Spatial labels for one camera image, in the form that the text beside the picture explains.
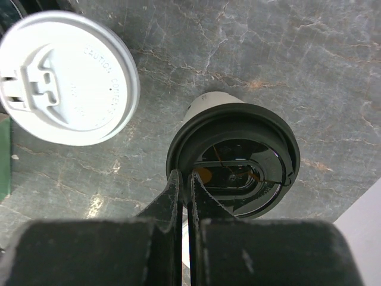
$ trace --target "gray marble surface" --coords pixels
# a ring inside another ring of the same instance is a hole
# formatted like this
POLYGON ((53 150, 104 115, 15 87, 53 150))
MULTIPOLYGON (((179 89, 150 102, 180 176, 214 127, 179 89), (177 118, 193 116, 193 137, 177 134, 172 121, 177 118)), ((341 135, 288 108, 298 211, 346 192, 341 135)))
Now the gray marble surface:
POLYGON ((115 138, 68 147, 13 126, 0 245, 29 219, 131 217, 163 190, 187 106, 219 90, 291 126, 298 179, 266 218, 333 222, 381 175, 381 2, 71 0, 131 50, 139 108, 115 138))

